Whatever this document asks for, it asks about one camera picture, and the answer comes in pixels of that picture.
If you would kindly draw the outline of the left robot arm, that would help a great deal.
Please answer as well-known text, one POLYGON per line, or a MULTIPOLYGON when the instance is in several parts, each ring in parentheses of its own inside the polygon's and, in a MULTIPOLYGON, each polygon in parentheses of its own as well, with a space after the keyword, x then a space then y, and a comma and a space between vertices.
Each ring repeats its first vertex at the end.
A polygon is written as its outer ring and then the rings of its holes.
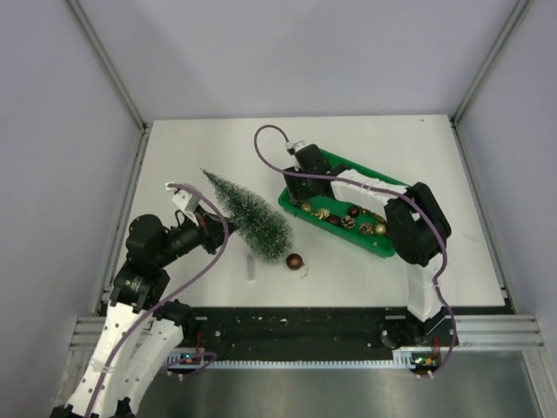
POLYGON ((154 214, 136 217, 125 241, 126 259, 114 279, 103 329, 89 365, 69 400, 53 417, 134 417, 163 361, 197 337, 191 309, 164 300, 165 268, 201 247, 215 255, 236 225, 197 206, 177 210, 177 226, 154 214))

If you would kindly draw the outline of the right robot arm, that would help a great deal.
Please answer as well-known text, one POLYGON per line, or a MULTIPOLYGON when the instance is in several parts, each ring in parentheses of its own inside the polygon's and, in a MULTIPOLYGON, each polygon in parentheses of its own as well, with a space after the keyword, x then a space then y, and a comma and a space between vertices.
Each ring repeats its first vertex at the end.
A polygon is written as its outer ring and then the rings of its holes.
POLYGON ((407 309, 414 317, 406 323, 408 338, 427 344, 438 331, 433 318, 442 309, 434 290, 434 275, 443 266, 443 251, 452 234, 445 214, 431 188, 417 182, 395 185, 366 175, 346 162, 333 165, 315 144, 289 144, 294 166, 288 170, 305 176, 285 176, 293 202, 327 197, 354 204, 379 215, 394 251, 407 263, 407 309))

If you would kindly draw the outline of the small green christmas tree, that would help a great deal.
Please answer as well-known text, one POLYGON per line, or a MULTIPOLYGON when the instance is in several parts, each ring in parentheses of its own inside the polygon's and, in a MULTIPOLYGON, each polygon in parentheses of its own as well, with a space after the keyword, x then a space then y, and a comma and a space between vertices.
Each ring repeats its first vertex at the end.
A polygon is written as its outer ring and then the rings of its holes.
POLYGON ((292 229, 285 216, 247 188, 205 169, 202 173, 253 255, 267 264, 280 262, 292 249, 292 229))

